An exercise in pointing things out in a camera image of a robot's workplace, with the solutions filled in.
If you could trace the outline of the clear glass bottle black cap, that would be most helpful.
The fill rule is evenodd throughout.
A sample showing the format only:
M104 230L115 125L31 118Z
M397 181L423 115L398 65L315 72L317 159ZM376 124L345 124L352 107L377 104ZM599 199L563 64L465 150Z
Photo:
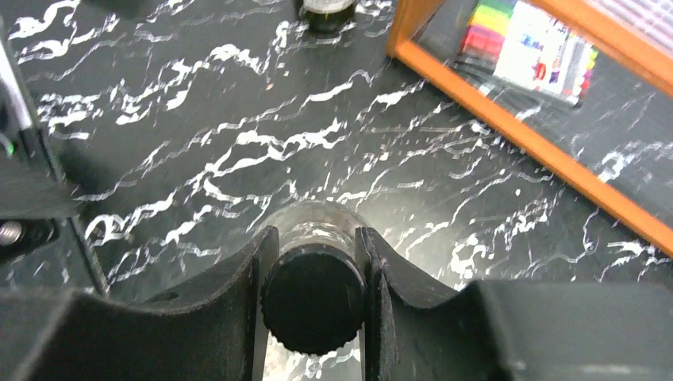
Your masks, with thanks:
M355 232L366 225L335 202L295 202L261 224L279 233L279 254L261 290L269 330L265 380L360 380L364 271Z

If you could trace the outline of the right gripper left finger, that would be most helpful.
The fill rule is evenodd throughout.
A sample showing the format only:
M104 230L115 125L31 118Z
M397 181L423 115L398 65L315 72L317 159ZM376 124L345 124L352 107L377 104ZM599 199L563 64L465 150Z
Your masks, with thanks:
M267 227L236 254L142 303L68 289L1 292L4 380L260 380Z

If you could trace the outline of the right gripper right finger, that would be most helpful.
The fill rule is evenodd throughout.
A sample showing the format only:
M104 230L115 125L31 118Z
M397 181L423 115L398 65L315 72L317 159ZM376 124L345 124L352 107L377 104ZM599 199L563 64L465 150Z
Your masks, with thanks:
M651 283L481 280L455 291L372 228L366 380L669 380L672 293Z

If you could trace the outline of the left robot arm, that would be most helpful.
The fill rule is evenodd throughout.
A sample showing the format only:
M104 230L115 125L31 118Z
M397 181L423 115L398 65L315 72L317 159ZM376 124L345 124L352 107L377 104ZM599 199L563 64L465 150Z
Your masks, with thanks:
M108 294L109 282L87 243L79 212L2 31L2 287L75 287Z

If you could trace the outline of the brown wine bottle silver cap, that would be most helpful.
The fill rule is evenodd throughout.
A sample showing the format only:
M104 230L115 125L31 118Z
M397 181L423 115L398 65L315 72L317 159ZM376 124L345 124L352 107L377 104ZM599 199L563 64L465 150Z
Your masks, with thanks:
M354 17L356 0L296 0L294 8L309 30L336 33Z

